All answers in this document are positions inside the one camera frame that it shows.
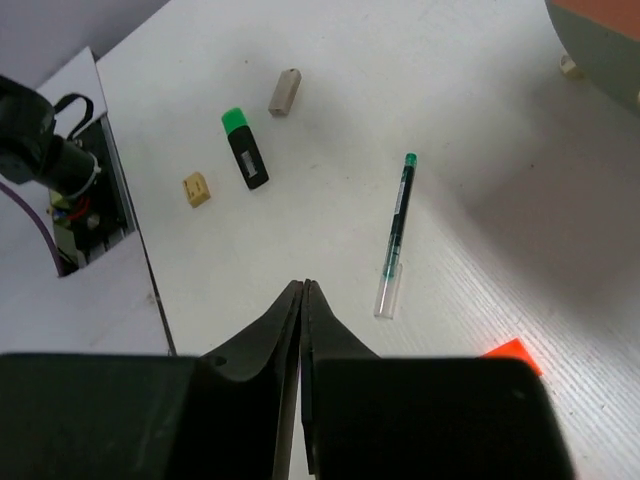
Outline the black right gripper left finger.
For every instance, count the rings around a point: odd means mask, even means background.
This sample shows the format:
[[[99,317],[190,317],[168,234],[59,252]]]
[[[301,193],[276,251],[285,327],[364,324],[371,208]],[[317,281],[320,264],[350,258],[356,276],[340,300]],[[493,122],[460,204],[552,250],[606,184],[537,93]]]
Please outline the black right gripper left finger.
[[[273,479],[295,402],[303,285],[201,356],[5,354],[5,479]]]

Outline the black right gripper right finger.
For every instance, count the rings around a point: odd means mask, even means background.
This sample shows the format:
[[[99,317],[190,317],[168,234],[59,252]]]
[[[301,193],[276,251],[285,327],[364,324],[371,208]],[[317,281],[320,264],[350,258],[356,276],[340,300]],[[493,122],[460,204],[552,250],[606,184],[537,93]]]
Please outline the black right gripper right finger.
[[[301,419],[317,479],[572,479],[546,390],[507,357],[381,357],[306,281]]]

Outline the green gel pen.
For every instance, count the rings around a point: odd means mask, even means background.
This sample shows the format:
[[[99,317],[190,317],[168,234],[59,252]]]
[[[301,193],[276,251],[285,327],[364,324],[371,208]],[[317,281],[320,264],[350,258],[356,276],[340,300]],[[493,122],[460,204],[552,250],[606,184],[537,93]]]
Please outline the green gel pen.
[[[415,153],[405,155],[374,308],[374,315],[379,319],[394,317],[402,275],[401,251],[417,163],[418,156]]]

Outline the cream round drawer container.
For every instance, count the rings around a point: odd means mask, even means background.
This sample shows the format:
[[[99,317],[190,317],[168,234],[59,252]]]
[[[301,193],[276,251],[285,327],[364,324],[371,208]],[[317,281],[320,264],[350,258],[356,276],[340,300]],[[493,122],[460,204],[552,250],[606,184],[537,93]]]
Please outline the cream round drawer container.
[[[562,74],[586,78],[607,97],[639,114],[639,3],[616,0],[548,1],[564,48]]]

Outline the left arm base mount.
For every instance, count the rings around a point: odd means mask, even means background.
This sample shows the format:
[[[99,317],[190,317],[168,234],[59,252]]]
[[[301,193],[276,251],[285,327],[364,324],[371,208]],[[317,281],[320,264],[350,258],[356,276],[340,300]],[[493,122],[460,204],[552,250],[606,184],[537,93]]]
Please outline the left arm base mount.
[[[53,241],[63,276],[88,266],[136,230],[108,117],[102,114],[94,118],[93,102],[79,93],[62,97],[55,105],[55,111],[60,114],[76,101],[85,103],[85,113],[66,138],[82,152],[93,155],[99,172],[74,199],[49,192],[47,213],[52,220]]]

